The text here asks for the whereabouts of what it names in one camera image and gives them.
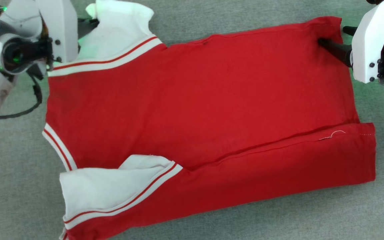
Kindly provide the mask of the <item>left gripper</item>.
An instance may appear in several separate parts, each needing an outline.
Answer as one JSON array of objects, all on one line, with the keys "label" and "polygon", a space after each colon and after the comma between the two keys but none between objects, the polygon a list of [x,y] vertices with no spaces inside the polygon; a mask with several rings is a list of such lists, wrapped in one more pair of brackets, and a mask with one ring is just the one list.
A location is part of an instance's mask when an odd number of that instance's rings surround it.
[{"label": "left gripper", "polygon": [[[98,24],[98,19],[78,18],[78,39],[89,34]],[[42,80],[47,73],[46,65],[52,64],[53,57],[52,38],[33,41],[12,33],[0,34],[0,73],[10,81],[24,72]]]}]

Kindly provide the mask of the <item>red and white jersey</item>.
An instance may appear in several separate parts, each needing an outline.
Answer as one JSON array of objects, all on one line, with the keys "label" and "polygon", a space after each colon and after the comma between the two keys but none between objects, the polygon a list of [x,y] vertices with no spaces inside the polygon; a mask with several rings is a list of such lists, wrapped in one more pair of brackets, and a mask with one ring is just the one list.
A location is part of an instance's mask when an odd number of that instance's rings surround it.
[{"label": "red and white jersey", "polygon": [[96,0],[99,25],[49,73],[44,138],[66,171],[60,240],[375,180],[341,19],[163,44],[138,3]]}]

